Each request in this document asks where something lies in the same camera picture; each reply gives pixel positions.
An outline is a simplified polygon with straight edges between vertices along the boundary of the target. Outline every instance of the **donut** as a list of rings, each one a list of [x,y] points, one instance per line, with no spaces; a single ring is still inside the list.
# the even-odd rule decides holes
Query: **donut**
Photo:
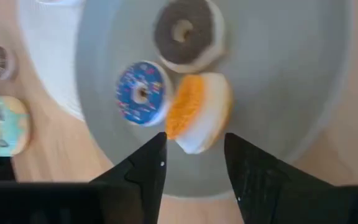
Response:
[[[0,79],[11,78],[16,70],[16,58],[12,51],[0,47]]]
[[[178,73],[196,73],[224,52],[224,19],[210,0],[176,0],[160,13],[154,42],[162,62]]]
[[[0,156],[23,151],[29,136],[30,121],[24,105],[11,96],[0,96]]]
[[[231,108],[232,90],[224,75],[187,75],[167,115],[167,137],[187,154],[199,154],[217,140]]]
[[[145,127],[164,120],[173,98],[173,88],[164,69],[153,62],[127,67],[116,86],[118,108],[124,119]]]

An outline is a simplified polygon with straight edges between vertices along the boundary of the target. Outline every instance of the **teal donut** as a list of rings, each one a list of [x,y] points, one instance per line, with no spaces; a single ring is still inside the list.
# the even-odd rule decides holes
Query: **teal donut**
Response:
[[[0,156],[21,152],[29,139],[29,115],[24,105],[11,96],[0,96]]]

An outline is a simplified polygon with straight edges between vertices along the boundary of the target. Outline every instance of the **chocolate donut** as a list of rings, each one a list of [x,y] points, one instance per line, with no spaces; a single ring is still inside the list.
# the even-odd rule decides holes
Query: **chocolate donut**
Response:
[[[223,52],[223,16],[211,1],[176,0],[160,13],[154,41],[167,67],[197,72]]]

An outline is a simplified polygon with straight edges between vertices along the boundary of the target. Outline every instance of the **orange frosted donut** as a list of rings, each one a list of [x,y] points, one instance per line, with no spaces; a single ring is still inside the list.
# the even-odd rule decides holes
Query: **orange frosted donut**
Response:
[[[188,75],[168,112],[168,137],[187,154],[199,154],[220,137],[231,108],[232,90],[224,75]]]
[[[185,132],[196,119],[203,105],[204,79],[199,75],[187,75],[178,87],[173,104],[167,115],[168,139],[175,139]]]

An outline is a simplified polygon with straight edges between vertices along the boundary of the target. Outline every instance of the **blue sprinkled donut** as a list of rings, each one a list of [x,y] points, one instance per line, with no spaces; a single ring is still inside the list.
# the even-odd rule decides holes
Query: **blue sprinkled donut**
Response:
[[[172,84],[156,63],[137,62],[127,67],[118,79],[116,97],[123,117],[141,126],[161,122],[172,100]]]

